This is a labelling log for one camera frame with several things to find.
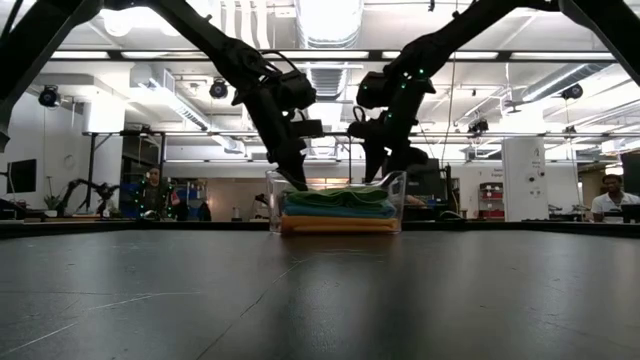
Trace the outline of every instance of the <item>green towel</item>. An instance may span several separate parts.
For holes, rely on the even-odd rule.
[[[361,210],[382,210],[389,195],[374,186],[297,191],[288,195],[287,201],[297,205],[316,207],[344,206]]]

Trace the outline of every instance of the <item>security camera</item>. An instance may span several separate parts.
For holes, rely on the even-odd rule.
[[[229,94],[229,90],[227,89],[227,84],[224,79],[213,80],[213,85],[211,85],[211,89],[209,89],[209,94],[214,99],[226,98]]]
[[[561,92],[560,97],[565,100],[580,99],[583,94],[584,90],[582,89],[582,86],[580,86],[580,84],[575,84]]]
[[[49,109],[55,109],[60,106],[61,97],[58,93],[58,87],[55,85],[46,85],[38,97],[38,102],[40,105]]]
[[[469,130],[467,132],[472,134],[481,134],[487,131],[489,131],[489,123],[487,122],[487,119],[480,118],[469,124]]]

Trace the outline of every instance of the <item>black table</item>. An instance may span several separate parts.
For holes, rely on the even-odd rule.
[[[638,359],[640,242],[527,232],[0,241],[0,359]]]

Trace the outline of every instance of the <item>folded towel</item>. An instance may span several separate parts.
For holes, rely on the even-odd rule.
[[[287,200],[297,205],[315,207],[344,206],[357,209],[379,211],[389,194],[376,186],[348,187],[342,189],[324,189],[296,191],[287,195]]]
[[[396,219],[359,219],[320,216],[282,216],[283,234],[293,232],[393,232]]]
[[[290,216],[328,216],[344,218],[389,219],[396,214],[396,208],[385,200],[379,210],[349,208],[345,206],[323,207],[298,205],[289,200],[285,201],[284,213]]]

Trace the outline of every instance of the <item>orange towel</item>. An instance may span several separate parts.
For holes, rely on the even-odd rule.
[[[292,232],[392,232],[396,219],[362,219],[323,216],[282,216],[282,233]]]

